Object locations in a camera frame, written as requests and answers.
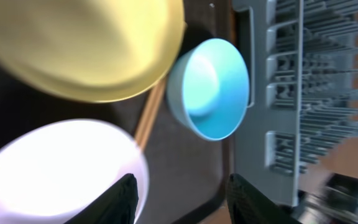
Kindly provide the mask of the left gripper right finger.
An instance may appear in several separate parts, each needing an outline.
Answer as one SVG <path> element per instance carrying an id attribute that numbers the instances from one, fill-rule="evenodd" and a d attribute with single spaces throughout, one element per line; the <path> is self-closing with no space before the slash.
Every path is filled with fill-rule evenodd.
<path id="1" fill-rule="evenodd" d="M 231 174 L 226 201 L 232 224 L 301 224 L 239 174 Z"/>

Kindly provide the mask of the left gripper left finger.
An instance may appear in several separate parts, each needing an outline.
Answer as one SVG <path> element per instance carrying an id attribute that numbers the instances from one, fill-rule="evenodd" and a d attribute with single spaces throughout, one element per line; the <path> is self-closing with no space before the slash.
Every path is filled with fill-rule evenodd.
<path id="1" fill-rule="evenodd" d="M 137 180 L 126 174 L 65 224 L 134 224 L 138 200 Z"/>

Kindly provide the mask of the white rice bowl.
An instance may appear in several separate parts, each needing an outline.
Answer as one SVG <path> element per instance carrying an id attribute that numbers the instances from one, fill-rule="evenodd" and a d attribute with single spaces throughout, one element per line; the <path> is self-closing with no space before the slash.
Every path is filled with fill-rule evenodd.
<path id="1" fill-rule="evenodd" d="M 137 182 L 139 218 L 149 169 L 129 133 L 96 119 L 42 126 L 0 148 L 0 223 L 65 223 L 126 174 Z"/>

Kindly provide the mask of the wooden chopstick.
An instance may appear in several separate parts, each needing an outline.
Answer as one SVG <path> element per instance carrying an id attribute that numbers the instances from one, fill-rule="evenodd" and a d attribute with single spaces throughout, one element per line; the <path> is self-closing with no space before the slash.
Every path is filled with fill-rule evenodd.
<path id="1" fill-rule="evenodd" d="M 148 98 L 145 102 L 144 109 L 140 116 L 134 138 L 142 152 L 145 151 L 150 134 L 152 132 L 152 128 L 154 126 L 154 122 L 158 115 L 158 110 L 165 93 L 166 84 L 167 77 L 159 81 L 150 90 Z"/>

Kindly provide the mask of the light blue bowl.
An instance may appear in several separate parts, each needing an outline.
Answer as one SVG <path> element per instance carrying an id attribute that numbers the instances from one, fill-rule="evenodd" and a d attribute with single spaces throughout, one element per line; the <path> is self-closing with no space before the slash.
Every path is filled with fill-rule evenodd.
<path id="1" fill-rule="evenodd" d="M 198 137 L 220 141 L 241 124 L 250 80 L 246 63 L 230 42 L 208 39 L 178 58 L 167 81 L 172 115 Z"/>

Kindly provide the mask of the yellow round plate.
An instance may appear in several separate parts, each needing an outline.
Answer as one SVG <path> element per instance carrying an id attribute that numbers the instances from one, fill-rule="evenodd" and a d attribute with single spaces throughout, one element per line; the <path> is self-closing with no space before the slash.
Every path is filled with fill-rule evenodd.
<path id="1" fill-rule="evenodd" d="M 182 0 L 0 0 L 0 66 L 54 96 L 121 101 L 167 75 L 184 31 Z"/>

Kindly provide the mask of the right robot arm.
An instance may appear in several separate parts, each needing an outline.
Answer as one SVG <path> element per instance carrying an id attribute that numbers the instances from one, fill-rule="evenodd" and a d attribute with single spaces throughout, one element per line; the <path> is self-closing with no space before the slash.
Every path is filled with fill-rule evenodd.
<path id="1" fill-rule="evenodd" d="M 333 175 L 315 193 L 300 191 L 290 215 L 301 223 L 358 223 L 358 179 Z"/>

